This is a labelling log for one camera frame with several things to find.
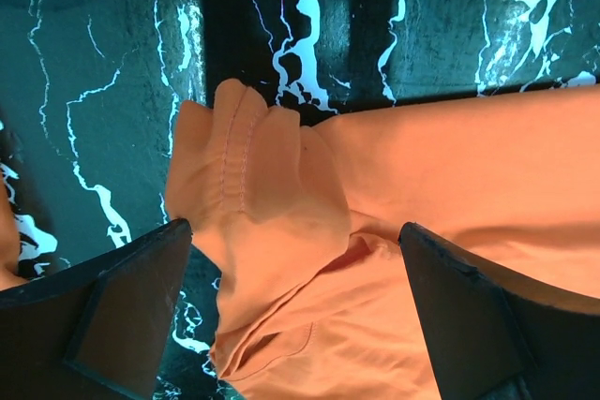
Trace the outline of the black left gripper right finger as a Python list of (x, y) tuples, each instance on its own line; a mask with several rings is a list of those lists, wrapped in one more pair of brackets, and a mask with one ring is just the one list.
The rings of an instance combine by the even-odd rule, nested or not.
[(598, 299), (416, 223), (403, 225), (399, 245), (441, 398), (598, 398)]

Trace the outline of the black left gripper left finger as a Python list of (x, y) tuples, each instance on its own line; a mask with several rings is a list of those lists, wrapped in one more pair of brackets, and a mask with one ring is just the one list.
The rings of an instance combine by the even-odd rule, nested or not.
[(190, 244), (178, 219), (2, 291), (2, 398), (151, 398)]

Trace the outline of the orange t-shirt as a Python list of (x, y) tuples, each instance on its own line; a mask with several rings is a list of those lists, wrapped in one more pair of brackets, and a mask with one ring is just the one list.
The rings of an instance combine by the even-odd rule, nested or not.
[(165, 206), (220, 270), (210, 357), (246, 398), (435, 399), (402, 226), (597, 296), (599, 89), (302, 126), (229, 79), (181, 105)]

